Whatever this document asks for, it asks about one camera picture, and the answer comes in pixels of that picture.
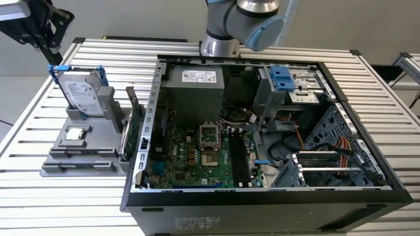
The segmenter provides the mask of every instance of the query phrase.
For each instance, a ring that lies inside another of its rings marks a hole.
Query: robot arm
[[[239,57],[241,43],[254,51],[274,43],[283,28],[281,0],[207,2],[207,36],[201,48],[205,56]],[[53,65],[63,60],[59,49],[74,18],[70,11],[54,7],[51,0],[0,0],[0,31],[21,44],[41,48]]]
[[[59,49],[74,18],[51,0],[0,0],[0,31],[21,44],[39,48],[54,65],[63,60]]]
[[[283,28],[278,16],[281,0],[209,0],[209,28],[202,54],[239,57],[239,44],[262,51],[275,42]]]

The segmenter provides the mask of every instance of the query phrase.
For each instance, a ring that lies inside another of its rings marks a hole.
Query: sticker
[[[255,121],[257,121],[257,115],[253,114],[253,116],[251,116],[251,118],[250,118],[250,122],[251,122],[251,123],[255,123]]]
[[[221,216],[218,217],[175,217],[175,228],[179,230],[218,229]]]
[[[87,82],[66,82],[71,100],[87,115],[103,115],[94,86]]]
[[[218,83],[217,71],[185,70],[182,81],[190,83]]]

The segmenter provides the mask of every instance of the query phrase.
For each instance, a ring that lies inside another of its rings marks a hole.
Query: open computer tower
[[[146,235],[349,231],[413,202],[321,62],[159,56],[122,210]]]

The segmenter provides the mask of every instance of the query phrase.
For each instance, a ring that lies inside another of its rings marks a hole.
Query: aluminum extrusion table
[[[103,65],[115,98],[130,106],[127,86],[135,86],[141,103],[147,104],[158,54],[198,56],[199,44],[86,39],[71,45],[63,64]],[[366,59],[351,51],[299,48],[269,48],[259,53],[242,48],[242,57],[326,63],[417,201],[349,235],[420,235],[420,121]],[[39,175],[66,121],[66,106],[63,93],[49,78],[0,144],[0,234],[143,235],[131,214],[119,210],[125,177]]]
[[[394,64],[403,68],[420,85],[420,54],[401,53],[401,57]]]

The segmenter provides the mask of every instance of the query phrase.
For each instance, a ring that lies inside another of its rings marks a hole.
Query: label on power supply
[[[218,83],[217,71],[185,70],[183,82]]]
[[[87,82],[66,82],[70,97],[78,109],[87,115],[103,115],[94,86]]]

